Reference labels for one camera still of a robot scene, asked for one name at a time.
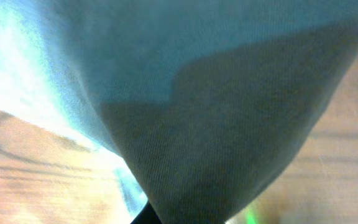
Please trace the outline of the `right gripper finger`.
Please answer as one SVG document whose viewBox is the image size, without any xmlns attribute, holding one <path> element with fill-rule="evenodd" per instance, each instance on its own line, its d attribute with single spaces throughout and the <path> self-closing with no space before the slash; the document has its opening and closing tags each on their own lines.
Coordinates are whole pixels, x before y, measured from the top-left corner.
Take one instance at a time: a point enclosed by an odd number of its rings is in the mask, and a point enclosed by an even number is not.
<svg viewBox="0 0 358 224">
<path fill-rule="evenodd" d="M 131 224 L 162 224 L 150 202 L 147 202 Z"/>
</svg>

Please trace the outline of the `grey shorts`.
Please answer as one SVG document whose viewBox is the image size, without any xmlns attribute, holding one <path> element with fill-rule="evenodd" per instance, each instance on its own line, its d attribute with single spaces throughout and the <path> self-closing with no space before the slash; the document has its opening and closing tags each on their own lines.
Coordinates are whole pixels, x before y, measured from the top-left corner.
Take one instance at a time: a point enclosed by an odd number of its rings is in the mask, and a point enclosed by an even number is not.
<svg viewBox="0 0 358 224">
<path fill-rule="evenodd" d="M 224 223 L 358 54 L 358 1 L 0 1 L 0 110 L 123 158 L 162 223 Z"/>
</svg>

